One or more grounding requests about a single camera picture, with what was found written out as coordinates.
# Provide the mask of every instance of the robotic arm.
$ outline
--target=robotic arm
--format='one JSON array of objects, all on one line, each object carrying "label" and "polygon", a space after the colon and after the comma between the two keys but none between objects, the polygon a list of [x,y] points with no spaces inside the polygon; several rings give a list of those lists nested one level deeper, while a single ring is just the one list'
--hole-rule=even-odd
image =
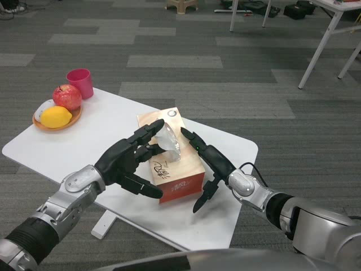
[{"label": "robotic arm", "polygon": [[361,227],[352,219],[309,200],[269,188],[254,176],[236,169],[221,152],[207,145],[196,133],[185,128],[181,132],[214,171],[214,180],[204,185],[204,192],[195,203],[193,212],[212,198],[218,183],[224,180],[240,203],[252,207],[282,230],[293,241],[297,252],[334,263],[342,270],[361,270]]},{"label": "robotic arm", "polygon": [[[164,125],[157,120],[110,147],[95,163],[62,181],[60,189],[24,223],[0,240],[0,271],[36,271],[38,264],[74,228],[83,211],[106,186],[122,188],[152,198],[162,191],[136,176],[139,163],[164,152],[149,145]],[[298,254],[265,250],[212,250],[173,253],[132,263],[108,266],[98,271],[122,270],[361,270],[361,227],[347,216],[332,212],[301,198],[273,190],[263,181],[244,174],[215,147],[185,128],[182,134],[213,170],[214,180],[203,187],[194,205],[197,212],[211,200],[223,180],[233,196],[282,230],[293,241]]]},{"label": "robotic arm", "polygon": [[94,166],[66,176],[59,191],[0,240],[0,270],[36,271],[108,185],[117,183],[134,194],[161,198],[163,192],[158,187],[134,172],[139,163],[164,152],[158,145],[148,144],[163,125],[164,120],[157,120],[141,127],[130,138],[111,146]]}]

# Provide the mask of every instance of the white tissue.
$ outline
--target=white tissue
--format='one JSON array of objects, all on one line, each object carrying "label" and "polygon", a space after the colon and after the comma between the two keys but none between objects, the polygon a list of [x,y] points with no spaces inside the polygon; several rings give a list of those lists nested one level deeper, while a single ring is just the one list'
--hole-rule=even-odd
[{"label": "white tissue", "polygon": [[41,114],[43,114],[43,111],[45,111],[48,108],[53,107],[53,106],[56,106],[56,104],[54,103],[54,101],[52,99],[43,102],[34,114],[35,119],[40,122],[40,117],[41,117]]},{"label": "white tissue", "polygon": [[165,123],[163,128],[155,135],[158,145],[166,152],[163,152],[167,162],[176,162],[181,159],[181,148],[172,128]]}]

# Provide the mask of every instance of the table leg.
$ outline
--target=table leg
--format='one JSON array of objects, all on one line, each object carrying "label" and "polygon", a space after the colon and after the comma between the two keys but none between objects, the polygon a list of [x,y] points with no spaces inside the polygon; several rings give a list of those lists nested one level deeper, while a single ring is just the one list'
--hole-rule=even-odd
[{"label": "table leg", "polygon": [[345,75],[347,70],[350,68],[350,66],[352,65],[356,56],[360,53],[360,51],[361,51],[361,41],[360,41],[359,45],[356,47],[355,51],[352,53],[350,59],[346,62],[346,65],[344,66],[344,68],[342,69],[340,74],[337,76],[339,79],[343,78],[343,76]]},{"label": "table leg", "polygon": [[265,27],[265,26],[266,26],[266,20],[267,20],[267,18],[268,18],[268,15],[270,14],[270,10],[271,10],[271,0],[269,0],[269,2],[268,2],[268,6],[267,6],[265,18],[263,19],[262,27]]},{"label": "table leg", "polygon": [[233,0],[233,3],[232,3],[232,19],[231,19],[231,26],[230,26],[230,31],[231,32],[233,32],[233,28],[235,26],[237,8],[238,8],[238,0]]},{"label": "table leg", "polygon": [[105,211],[98,223],[96,223],[94,228],[91,230],[91,235],[102,240],[116,219],[117,215],[111,211]]},{"label": "table leg", "polygon": [[336,28],[338,22],[340,21],[340,18],[342,17],[342,14],[344,12],[342,11],[337,11],[334,15],[333,15],[333,18],[325,32],[325,35],[323,35],[323,38],[320,42],[320,45],[318,46],[305,74],[303,75],[303,78],[300,82],[300,84],[298,85],[298,88],[299,89],[302,89],[307,81],[307,79],[309,78],[313,68],[315,67],[315,64],[318,60],[318,58],[320,57],[320,54],[322,53],[327,41],[329,40],[330,36],[332,35],[332,32],[334,31],[334,29]]}]

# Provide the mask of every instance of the silver robotic arm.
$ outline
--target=silver robotic arm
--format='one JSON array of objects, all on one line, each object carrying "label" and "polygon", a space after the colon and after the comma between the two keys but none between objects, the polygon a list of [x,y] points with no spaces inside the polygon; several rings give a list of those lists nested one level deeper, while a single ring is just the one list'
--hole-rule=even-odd
[{"label": "silver robotic arm", "polygon": [[184,128],[182,133],[214,171],[214,180],[203,187],[204,192],[193,212],[212,198],[219,181],[224,180],[240,203],[252,207],[258,215],[282,230],[292,240],[298,253],[310,260],[327,261],[340,270],[361,270],[361,226],[352,219],[310,200],[269,188],[254,176],[236,169],[222,153],[212,145],[206,145],[196,133]]},{"label": "silver robotic arm", "polygon": [[15,271],[37,270],[38,264],[75,227],[84,210],[104,190],[103,178],[92,165],[66,176],[59,191],[6,239],[0,240],[3,265],[0,266],[8,265],[7,270]]},{"label": "silver robotic arm", "polygon": [[134,194],[161,198],[162,191],[135,175],[139,163],[164,152],[150,139],[163,127],[157,120],[111,146],[95,165],[87,165],[63,179],[59,191],[34,214],[0,239],[0,271],[36,271],[41,261],[79,222],[106,186],[117,183]]},{"label": "silver robotic arm", "polygon": [[[345,270],[357,270],[357,257],[361,252],[361,227],[352,219],[309,200],[264,187],[255,177],[244,174],[241,169],[230,174],[228,187],[240,203],[252,207],[282,230],[293,241],[292,245],[298,252],[340,265],[340,255],[347,249],[348,268],[354,264],[354,269]],[[359,248],[348,249],[351,243]]]}]

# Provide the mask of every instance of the white table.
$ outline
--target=white table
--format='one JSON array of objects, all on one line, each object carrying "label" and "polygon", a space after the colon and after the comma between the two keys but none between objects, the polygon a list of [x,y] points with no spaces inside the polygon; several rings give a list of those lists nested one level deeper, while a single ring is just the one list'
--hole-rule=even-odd
[{"label": "white table", "polygon": [[[31,125],[5,145],[2,152],[19,164],[60,183],[69,173],[94,164],[109,146],[121,138],[131,136],[138,129],[138,114],[154,110],[94,89],[94,96],[83,102],[82,116],[73,126],[58,132],[43,132]],[[258,148],[252,141],[191,120],[184,119],[184,123],[208,144],[217,146],[236,166],[255,161]],[[211,178],[212,171],[208,166],[205,168],[206,175]],[[136,174],[151,180],[149,163],[142,163]],[[96,203],[180,250],[229,247],[241,205],[225,185],[220,185],[213,199],[194,215],[192,208],[198,196],[159,205],[157,199],[131,194],[115,184],[99,195]]]},{"label": "white table", "polygon": [[[232,5],[233,13],[232,13],[232,19],[231,19],[231,26],[230,26],[230,31],[231,32],[234,29],[238,1],[239,0],[233,0],[233,5]],[[268,18],[268,15],[269,15],[270,9],[271,9],[271,1],[272,0],[268,0],[268,6],[267,6],[265,18],[263,19],[262,27],[265,27],[265,25],[266,25],[266,20]],[[320,7],[323,7],[325,9],[327,9],[327,10],[333,11],[334,15],[333,15],[333,18],[332,18],[332,20],[331,20],[325,34],[323,35],[323,38],[322,38],[322,40],[320,42],[320,45],[316,49],[316,52],[315,52],[315,54],[314,54],[314,56],[313,56],[313,58],[312,58],[312,60],[311,60],[311,62],[309,64],[305,74],[303,75],[303,78],[302,78],[300,84],[298,85],[299,89],[302,89],[304,87],[307,79],[309,78],[312,70],[314,69],[316,62],[317,62],[318,58],[320,57],[320,55],[321,55],[323,49],[325,48],[325,46],[326,46],[326,44],[327,44],[327,42],[328,42],[331,35],[361,29],[361,25],[354,26],[354,27],[336,29],[336,26],[337,26],[338,22],[340,21],[340,18],[342,17],[342,14],[344,14],[345,11],[360,10],[361,9],[361,1],[344,2],[341,5],[334,4],[333,0],[312,0],[312,2],[317,6],[320,6]],[[357,49],[352,54],[351,58],[346,63],[345,67],[342,69],[342,71],[341,71],[340,75],[338,76],[338,78],[341,79],[344,76],[344,74],[347,72],[348,68],[351,66],[352,62],[355,60],[355,58],[356,58],[357,54],[360,52],[360,50],[361,50],[361,43],[358,45]]]}]

